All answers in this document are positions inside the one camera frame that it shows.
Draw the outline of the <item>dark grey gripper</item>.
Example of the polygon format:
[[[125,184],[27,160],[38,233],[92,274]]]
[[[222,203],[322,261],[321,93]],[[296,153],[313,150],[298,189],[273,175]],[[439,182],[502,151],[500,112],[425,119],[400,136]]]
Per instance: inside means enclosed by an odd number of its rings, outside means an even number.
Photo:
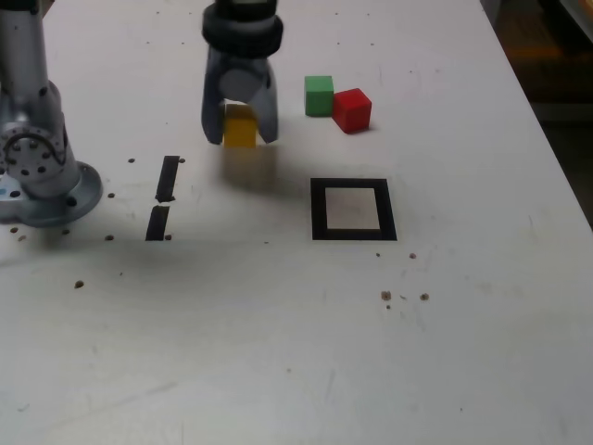
[[[214,145],[220,145],[223,141],[224,99],[250,106],[259,126],[259,134],[266,144],[278,139],[277,89],[267,58],[237,57],[210,45],[201,123],[207,140]]]

